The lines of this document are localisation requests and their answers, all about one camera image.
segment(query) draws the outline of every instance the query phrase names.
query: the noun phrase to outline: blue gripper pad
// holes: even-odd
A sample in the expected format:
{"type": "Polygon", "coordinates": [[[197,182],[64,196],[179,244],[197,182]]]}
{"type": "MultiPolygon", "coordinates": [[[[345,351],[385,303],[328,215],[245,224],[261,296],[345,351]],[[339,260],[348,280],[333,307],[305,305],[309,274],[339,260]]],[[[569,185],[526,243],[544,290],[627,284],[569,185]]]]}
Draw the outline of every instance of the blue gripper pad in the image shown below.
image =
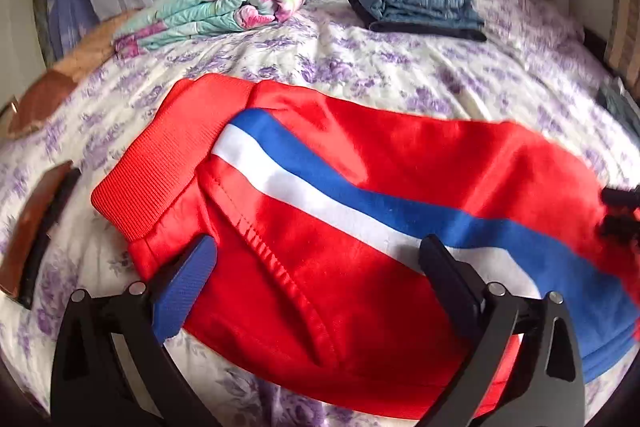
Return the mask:
{"type": "Polygon", "coordinates": [[[160,344],[178,334],[217,259],[216,242],[210,235],[203,235],[191,243],[169,272],[164,288],[152,302],[151,327],[160,344]]]}

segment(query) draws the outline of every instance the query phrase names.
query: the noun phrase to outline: floral bedsheet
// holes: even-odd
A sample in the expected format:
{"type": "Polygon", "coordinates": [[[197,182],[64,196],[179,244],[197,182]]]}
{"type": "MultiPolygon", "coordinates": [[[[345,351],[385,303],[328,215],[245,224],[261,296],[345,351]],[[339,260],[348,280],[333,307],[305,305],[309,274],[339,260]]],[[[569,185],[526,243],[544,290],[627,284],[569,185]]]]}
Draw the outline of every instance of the floral bedsheet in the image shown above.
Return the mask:
{"type": "MultiPolygon", "coordinates": [[[[0,347],[16,378],[49,407],[55,340],[74,288],[120,293],[136,279],[119,233],[90,204],[94,187],[153,118],[180,78],[217,71],[308,86],[372,107],[437,118],[514,120],[558,142],[603,184],[640,182],[640,152],[594,103],[607,73],[581,45],[582,29],[530,0],[476,0],[485,43],[377,34],[347,0],[308,0],[281,26],[180,42],[91,74],[36,134],[0,150],[0,252],[42,173],[71,159],[82,177],[52,231],[33,310],[0,297],[0,347]]],[[[223,425],[408,424],[340,409],[262,381],[181,331],[166,343],[184,376],[223,425]]],[[[586,388],[591,417],[637,347],[586,388]]]]}

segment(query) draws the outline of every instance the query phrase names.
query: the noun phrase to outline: metal pin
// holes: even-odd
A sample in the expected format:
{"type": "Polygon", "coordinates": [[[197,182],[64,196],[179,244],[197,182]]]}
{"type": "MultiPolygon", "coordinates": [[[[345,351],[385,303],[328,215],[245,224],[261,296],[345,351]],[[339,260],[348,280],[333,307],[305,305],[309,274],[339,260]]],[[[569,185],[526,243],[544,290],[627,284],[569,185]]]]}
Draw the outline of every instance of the metal pin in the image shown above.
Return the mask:
{"type": "Polygon", "coordinates": [[[142,281],[134,282],[129,286],[129,293],[131,295],[142,295],[146,290],[146,284],[142,281]]]}
{"type": "Polygon", "coordinates": [[[84,290],[76,290],[71,294],[71,300],[73,302],[80,302],[82,301],[82,299],[84,299],[84,290]]]}
{"type": "Polygon", "coordinates": [[[549,292],[549,298],[551,302],[555,302],[556,304],[562,304],[564,302],[564,297],[560,292],[549,292]]]}
{"type": "Polygon", "coordinates": [[[507,293],[507,288],[505,288],[499,282],[490,282],[486,287],[489,289],[489,293],[491,293],[491,295],[495,295],[496,297],[502,297],[507,293]]]}

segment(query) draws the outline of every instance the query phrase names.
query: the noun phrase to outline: brown strap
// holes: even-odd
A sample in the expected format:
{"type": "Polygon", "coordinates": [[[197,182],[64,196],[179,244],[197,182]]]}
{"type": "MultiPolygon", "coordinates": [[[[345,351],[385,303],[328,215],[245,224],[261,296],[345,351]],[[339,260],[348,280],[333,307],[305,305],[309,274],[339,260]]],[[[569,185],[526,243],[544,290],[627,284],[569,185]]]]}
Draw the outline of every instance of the brown strap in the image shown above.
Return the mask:
{"type": "Polygon", "coordinates": [[[16,299],[20,293],[24,264],[33,246],[40,222],[72,166],[73,163],[68,161],[43,174],[15,224],[9,247],[0,264],[0,290],[13,299],[16,299]]]}

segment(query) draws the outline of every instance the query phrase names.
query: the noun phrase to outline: striped curtain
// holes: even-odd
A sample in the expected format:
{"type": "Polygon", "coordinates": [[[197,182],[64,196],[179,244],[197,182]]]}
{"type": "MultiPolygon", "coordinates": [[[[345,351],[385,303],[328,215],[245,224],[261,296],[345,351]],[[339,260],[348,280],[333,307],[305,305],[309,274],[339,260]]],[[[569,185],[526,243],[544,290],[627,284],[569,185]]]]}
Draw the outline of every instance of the striped curtain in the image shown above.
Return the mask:
{"type": "Polygon", "coordinates": [[[632,96],[640,99],[640,0],[614,0],[613,21],[605,60],[626,82],[632,96]]]}

